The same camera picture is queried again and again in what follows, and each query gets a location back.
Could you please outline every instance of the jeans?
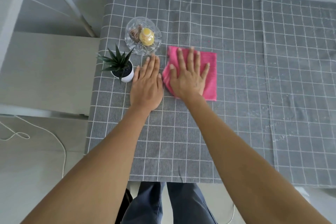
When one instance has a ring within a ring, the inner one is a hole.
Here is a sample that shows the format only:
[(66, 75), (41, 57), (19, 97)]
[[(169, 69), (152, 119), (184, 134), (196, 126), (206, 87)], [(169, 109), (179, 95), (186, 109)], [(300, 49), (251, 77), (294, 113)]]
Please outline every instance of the jeans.
[[(138, 196), (129, 205), (121, 224), (159, 224), (163, 211), (164, 182), (141, 182)], [(174, 224), (216, 224), (200, 188), (195, 183), (167, 182)]]

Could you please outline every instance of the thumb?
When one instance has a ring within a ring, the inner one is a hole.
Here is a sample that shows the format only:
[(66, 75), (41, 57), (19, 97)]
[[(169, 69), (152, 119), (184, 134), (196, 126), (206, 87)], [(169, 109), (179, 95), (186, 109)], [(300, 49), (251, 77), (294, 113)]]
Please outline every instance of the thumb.
[(169, 69), (170, 69), (170, 79), (177, 79), (176, 67), (173, 64), (170, 64)]
[(157, 82), (157, 88), (158, 88), (158, 90), (161, 90), (163, 88), (162, 75), (161, 74), (157, 75), (156, 82)]

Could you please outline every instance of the finger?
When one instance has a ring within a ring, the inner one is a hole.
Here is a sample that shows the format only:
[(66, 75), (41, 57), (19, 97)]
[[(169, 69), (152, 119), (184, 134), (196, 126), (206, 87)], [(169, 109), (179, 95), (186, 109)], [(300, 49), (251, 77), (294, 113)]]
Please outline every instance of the finger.
[(136, 82), (139, 79), (139, 74), (140, 74), (140, 66), (137, 66), (137, 68), (134, 71), (133, 82)]
[(161, 74), (158, 74), (156, 77), (156, 81), (157, 81), (157, 89), (160, 91), (163, 88), (163, 82), (162, 82), (162, 76)]
[(175, 66), (173, 64), (170, 64), (169, 69), (170, 69), (170, 79), (177, 79), (177, 71)]
[(183, 58), (183, 52), (181, 48), (177, 49), (178, 64), (180, 65), (180, 70), (186, 70), (186, 63)]
[(194, 72), (194, 48), (190, 47), (187, 57), (187, 66), (189, 72)]
[(205, 80), (205, 79), (207, 78), (207, 75), (208, 75), (208, 72), (209, 72), (209, 68), (210, 68), (210, 63), (207, 63), (207, 64), (205, 65), (204, 71), (203, 71), (203, 73), (202, 73), (202, 75), (201, 75), (201, 78), (202, 78), (203, 80)]
[(156, 78), (159, 75), (160, 69), (160, 59), (158, 56), (155, 56), (155, 64), (152, 72), (152, 78)]
[(153, 69), (154, 69), (154, 64), (155, 64), (155, 54), (152, 53), (152, 55), (150, 56), (150, 61), (147, 67), (147, 71), (145, 74), (146, 78), (150, 78), (152, 73), (153, 73)]
[(149, 63), (149, 57), (146, 58), (146, 62), (145, 64), (142, 66), (141, 71), (140, 71), (140, 77), (139, 78), (144, 78), (146, 71), (147, 71), (147, 67), (148, 67), (148, 63)]
[(200, 67), (201, 67), (201, 52), (197, 51), (195, 58), (195, 73), (200, 75)]

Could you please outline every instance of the potted plant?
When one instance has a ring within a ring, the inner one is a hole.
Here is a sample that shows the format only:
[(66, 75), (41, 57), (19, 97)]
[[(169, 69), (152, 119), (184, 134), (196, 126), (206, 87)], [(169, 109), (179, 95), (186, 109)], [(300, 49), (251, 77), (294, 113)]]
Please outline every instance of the potted plant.
[(129, 60), (133, 49), (127, 55), (125, 52), (121, 55), (117, 45), (115, 45), (115, 54), (109, 48), (107, 49), (111, 58), (102, 55), (98, 55), (97, 57), (109, 65), (109, 67), (104, 68), (102, 71), (111, 71), (121, 82), (130, 82), (134, 76), (133, 64)]

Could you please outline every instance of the white plant pot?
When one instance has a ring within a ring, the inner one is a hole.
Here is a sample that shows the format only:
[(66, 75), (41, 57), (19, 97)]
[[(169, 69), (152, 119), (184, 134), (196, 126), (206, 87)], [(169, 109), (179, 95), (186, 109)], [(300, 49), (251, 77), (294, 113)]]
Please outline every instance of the white plant pot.
[(132, 71), (131, 71), (131, 73), (128, 75), (128, 76), (125, 76), (125, 77), (123, 77), (123, 78), (121, 78), (121, 81), (122, 82), (130, 82), (130, 81), (132, 81), (132, 79), (133, 79), (133, 77), (134, 77), (134, 68), (133, 68), (133, 63), (131, 62), (131, 64), (132, 64)]

